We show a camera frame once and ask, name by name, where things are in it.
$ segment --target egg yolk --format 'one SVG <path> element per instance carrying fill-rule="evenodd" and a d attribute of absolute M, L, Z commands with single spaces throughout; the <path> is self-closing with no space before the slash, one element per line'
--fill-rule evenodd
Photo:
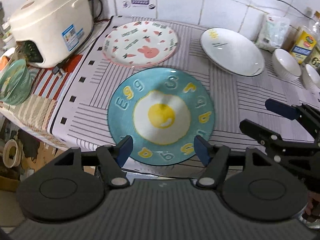
<path fill-rule="evenodd" d="M 175 114 L 168 105 L 154 104 L 149 108 L 148 118 L 154 127 L 164 129 L 174 123 Z"/>

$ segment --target yellow letter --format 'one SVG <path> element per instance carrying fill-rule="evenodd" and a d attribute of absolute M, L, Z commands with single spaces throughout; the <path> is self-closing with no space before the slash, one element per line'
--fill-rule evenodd
<path fill-rule="evenodd" d="M 152 156 L 152 151 L 143 147 L 142 150 L 138 152 L 138 155 L 142 158 L 150 158 Z"/>
<path fill-rule="evenodd" d="M 184 146 L 182 146 L 180 150 L 183 152 L 184 155 L 189 155 L 194 151 L 193 144 L 187 143 Z"/>
<path fill-rule="evenodd" d="M 184 93 L 187 93 L 189 90 L 191 90 L 192 92 L 196 91 L 197 87 L 192 84 L 192 83 L 189 83 L 188 85 L 186 85 L 186 87 L 183 89 L 183 92 Z"/>
<path fill-rule="evenodd" d="M 133 98 L 133 92 L 131 90 L 131 88 L 129 86 L 126 86 L 124 89 L 123 89 L 123 93 L 125 96 L 127 96 L 127 99 L 130 100 L 131 98 Z"/>
<path fill-rule="evenodd" d="M 206 122 L 208 122 L 208 121 L 209 121 L 209 116 L 210 116 L 210 114 L 211 114 L 211 111 L 199 115 L 199 122 L 200 122 L 200 123 L 206 123 Z"/>

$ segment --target plastic bag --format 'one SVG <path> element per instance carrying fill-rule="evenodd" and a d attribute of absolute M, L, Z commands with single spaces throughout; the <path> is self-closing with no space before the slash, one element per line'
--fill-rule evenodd
<path fill-rule="evenodd" d="M 285 17 L 265 15 L 256 45 L 273 52 L 280 48 L 290 26 L 290 20 Z"/>

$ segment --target ceramic plate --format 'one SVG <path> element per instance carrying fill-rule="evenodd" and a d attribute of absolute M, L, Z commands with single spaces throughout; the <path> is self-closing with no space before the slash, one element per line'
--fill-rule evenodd
<path fill-rule="evenodd" d="M 201 46 L 219 67 L 241 76 L 257 76 L 264 70 L 264 58 L 246 37 L 231 30 L 212 28 L 201 35 Z"/>
<path fill-rule="evenodd" d="M 108 109 L 114 141 L 131 135 L 131 157 L 156 166 L 191 158 L 195 136 L 208 140 L 213 124 L 213 103 L 202 84 L 170 68 L 150 68 L 130 76 L 117 88 Z"/>
<path fill-rule="evenodd" d="M 153 66 L 175 51 L 178 38 L 167 25 L 139 21 L 114 29 L 103 44 L 107 60 L 126 67 Z"/>

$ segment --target bottle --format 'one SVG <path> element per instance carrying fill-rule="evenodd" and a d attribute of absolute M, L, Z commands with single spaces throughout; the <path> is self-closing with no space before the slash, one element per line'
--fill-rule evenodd
<path fill-rule="evenodd" d="M 305 61 L 320 37 L 319 25 L 320 13 L 315 12 L 309 21 L 308 27 L 302 26 L 295 37 L 295 44 L 290 50 L 290 54 L 299 64 Z"/>
<path fill-rule="evenodd" d="M 317 69 L 320 66 L 320 13 L 316 11 L 315 16 L 317 16 L 317 21 L 313 22 L 313 25 L 310 21 L 309 28 L 312 28 L 312 30 L 318 32 L 317 44 L 314 46 L 311 53 L 306 57 L 306 59 L 303 62 L 303 65 L 309 64 L 313 68 Z"/>

